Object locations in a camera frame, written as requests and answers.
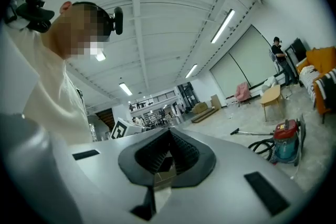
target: concrete floor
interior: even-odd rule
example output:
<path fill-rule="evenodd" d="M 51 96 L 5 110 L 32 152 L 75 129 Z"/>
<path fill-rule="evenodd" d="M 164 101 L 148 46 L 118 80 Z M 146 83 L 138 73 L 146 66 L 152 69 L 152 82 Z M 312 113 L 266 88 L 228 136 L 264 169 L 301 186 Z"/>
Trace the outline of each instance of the concrete floor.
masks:
<path fill-rule="evenodd" d="M 282 88 L 281 92 L 286 98 L 281 101 L 282 110 L 287 119 L 296 119 L 303 114 L 307 127 L 306 140 L 299 170 L 294 177 L 297 184 L 308 191 L 315 186 L 327 170 L 331 154 L 336 145 L 336 115 L 327 114 L 322 124 L 321 116 L 313 109 L 305 88 L 291 86 Z M 200 123 L 186 121 L 179 126 L 186 130 L 225 139 L 244 146 L 259 141 L 268 136 L 230 135 L 240 128 L 241 131 L 272 132 L 275 126 L 284 121 L 277 106 L 266 107 L 267 122 L 264 111 L 256 98 L 250 103 L 244 103 L 240 108 L 224 108 Z M 289 177 L 296 172 L 293 164 L 276 164 Z"/>

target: fluorescent light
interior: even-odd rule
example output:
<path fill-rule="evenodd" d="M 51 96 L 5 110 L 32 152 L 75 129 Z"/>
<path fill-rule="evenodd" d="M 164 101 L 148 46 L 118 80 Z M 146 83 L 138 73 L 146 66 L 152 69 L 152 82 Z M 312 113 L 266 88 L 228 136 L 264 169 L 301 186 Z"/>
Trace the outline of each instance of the fluorescent light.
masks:
<path fill-rule="evenodd" d="M 222 32 L 224 31 L 225 27 L 228 25 L 228 23 L 230 22 L 230 20 L 232 19 L 232 17 L 235 15 L 235 11 L 233 9 L 230 9 L 229 13 L 226 15 L 221 27 L 219 28 L 219 30 L 217 31 L 217 33 L 215 34 L 215 36 L 212 38 L 211 43 L 215 43 L 217 41 L 217 39 L 219 38 L 219 36 L 222 34 Z"/>
<path fill-rule="evenodd" d="M 120 88 L 124 90 L 125 93 L 127 93 L 127 95 L 132 95 L 132 92 L 130 91 L 129 88 L 127 88 L 125 83 L 121 83 L 119 84 Z"/>
<path fill-rule="evenodd" d="M 98 53 L 97 55 L 95 55 L 95 58 L 98 60 L 98 61 L 102 61 L 102 60 L 105 60 L 106 57 L 105 57 L 105 54 L 101 51 L 100 53 Z"/>
<path fill-rule="evenodd" d="M 195 70 L 196 67 L 197 67 L 197 64 L 194 64 L 194 66 L 190 69 L 189 73 L 185 76 L 185 78 L 188 78 L 190 74 Z"/>

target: black hose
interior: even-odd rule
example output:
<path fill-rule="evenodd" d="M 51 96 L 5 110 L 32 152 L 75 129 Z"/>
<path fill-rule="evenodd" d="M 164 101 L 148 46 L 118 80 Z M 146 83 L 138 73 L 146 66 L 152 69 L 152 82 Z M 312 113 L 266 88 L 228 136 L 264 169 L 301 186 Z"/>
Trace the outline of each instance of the black hose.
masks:
<path fill-rule="evenodd" d="M 266 145 L 266 148 L 263 149 L 262 151 L 258 151 L 256 152 L 257 148 L 261 145 Z M 254 142 L 252 144 L 250 144 L 248 146 L 248 148 L 252 148 L 253 146 L 255 146 L 252 150 L 254 152 L 256 152 L 257 154 L 262 154 L 264 152 L 267 152 L 268 151 L 268 156 L 266 158 L 267 161 L 269 161 L 272 157 L 272 148 L 274 147 L 274 139 L 273 138 L 269 138 L 269 139 L 264 139 L 264 140 L 261 140 L 261 141 L 257 141 L 257 142 Z"/>

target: small table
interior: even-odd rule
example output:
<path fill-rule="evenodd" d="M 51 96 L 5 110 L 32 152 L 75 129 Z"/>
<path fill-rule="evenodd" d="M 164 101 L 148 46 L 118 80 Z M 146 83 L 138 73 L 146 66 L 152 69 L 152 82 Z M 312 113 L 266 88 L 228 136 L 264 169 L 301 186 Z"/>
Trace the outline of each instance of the small table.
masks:
<path fill-rule="evenodd" d="M 281 91 L 280 91 L 280 85 L 275 85 L 271 88 L 269 88 L 264 95 L 261 97 L 260 104 L 264 108 L 264 114 L 265 114 L 265 121 L 267 121 L 266 118 L 266 110 L 265 107 L 272 105 L 272 104 L 278 104 L 279 110 L 281 112 L 281 115 L 283 116 L 281 107 L 280 107 L 280 96 L 282 96 Z"/>

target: pink chair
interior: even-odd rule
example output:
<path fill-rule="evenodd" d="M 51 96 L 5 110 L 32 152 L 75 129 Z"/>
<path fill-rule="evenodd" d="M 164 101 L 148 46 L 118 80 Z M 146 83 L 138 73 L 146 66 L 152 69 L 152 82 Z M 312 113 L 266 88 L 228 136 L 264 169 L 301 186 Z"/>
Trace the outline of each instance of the pink chair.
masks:
<path fill-rule="evenodd" d="M 239 106 L 240 106 L 240 102 L 245 101 L 246 99 L 250 98 L 250 90 L 248 88 L 247 82 L 244 82 L 237 86 L 235 98 L 237 98 L 237 100 L 239 101 Z"/>

